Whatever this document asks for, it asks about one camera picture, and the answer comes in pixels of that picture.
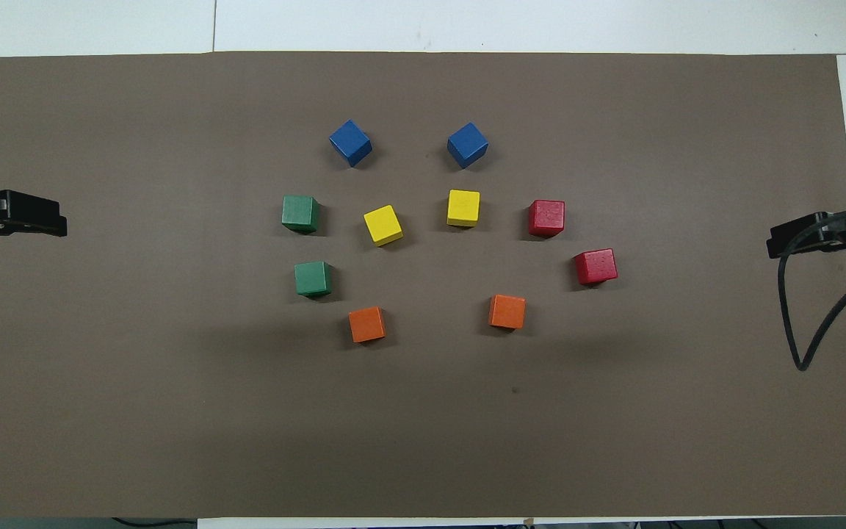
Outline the brown table mat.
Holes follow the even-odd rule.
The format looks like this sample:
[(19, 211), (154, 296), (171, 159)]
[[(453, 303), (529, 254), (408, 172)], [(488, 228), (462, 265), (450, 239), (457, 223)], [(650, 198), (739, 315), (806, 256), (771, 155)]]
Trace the brown table mat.
[(846, 312), (798, 372), (765, 245), (846, 209), (835, 57), (0, 58), (0, 190), (68, 220), (0, 237), (0, 517), (846, 514)]

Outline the blue wooden cube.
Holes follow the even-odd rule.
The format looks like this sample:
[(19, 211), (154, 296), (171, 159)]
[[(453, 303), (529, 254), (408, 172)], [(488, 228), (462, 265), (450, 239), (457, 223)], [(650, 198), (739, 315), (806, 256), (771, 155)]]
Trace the blue wooden cube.
[(479, 161), (489, 148), (489, 140), (474, 123), (467, 123), (452, 133), (446, 142), (450, 156), (461, 170)]
[(346, 120), (328, 139), (350, 168), (357, 167), (373, 152), (372, 140), (354, 120)]

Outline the green wooden cube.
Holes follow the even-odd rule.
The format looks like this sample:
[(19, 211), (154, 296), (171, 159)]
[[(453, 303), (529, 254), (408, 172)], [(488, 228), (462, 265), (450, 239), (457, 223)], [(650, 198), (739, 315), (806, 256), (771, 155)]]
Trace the green wooden cube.
[(290, 231), (312, 234), (319, 231), (320, 204), (312, 195), (285, 195), (281, 224)]
[(331, 267), (325, 261), (298, 262), (293, 265), (296, 295), (316, 298), (331, 294), (333, 290)]

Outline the yellow wooden cube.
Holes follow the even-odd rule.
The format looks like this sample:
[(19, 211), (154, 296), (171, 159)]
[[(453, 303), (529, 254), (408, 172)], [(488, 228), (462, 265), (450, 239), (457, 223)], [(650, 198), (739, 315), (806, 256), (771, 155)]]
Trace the yellow wooden cube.
[(450, 190), (447, 200), (446, 224), (459, 228), (472, 228), (480, 218), (479, 191)]
[(397, 213), (391, 204), (374, 209), (363, 215), (367, 231), (372, 243), (376, 247), (382, 247), (403, 238), (402, 225), (400, 225)]

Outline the orange wooden cube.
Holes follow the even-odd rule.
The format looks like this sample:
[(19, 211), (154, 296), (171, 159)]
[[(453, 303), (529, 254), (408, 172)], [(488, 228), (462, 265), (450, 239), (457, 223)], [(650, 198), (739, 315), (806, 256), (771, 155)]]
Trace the orange wooden cube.
[(348, 314), (350, 335), (355, 344), (386, 337), (386, 324), (380, 306), (356, 309)]
[(489, 325), (494, 328), (521, 329), (526, 322), (526, 298), (496, 294), (489, 302)]

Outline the red wooden cube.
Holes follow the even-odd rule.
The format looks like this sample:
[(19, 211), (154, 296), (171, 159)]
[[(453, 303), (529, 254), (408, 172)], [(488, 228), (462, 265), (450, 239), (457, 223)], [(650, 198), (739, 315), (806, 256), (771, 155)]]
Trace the red wooden cube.
[(534, 200), (528, 208), (528, 234), (550, 238), (564, 231), (566, 204), (556, 200)]
[(580, 252), (573, 257), (578, 284), (594, 286), (618, 278), (613, 248)]

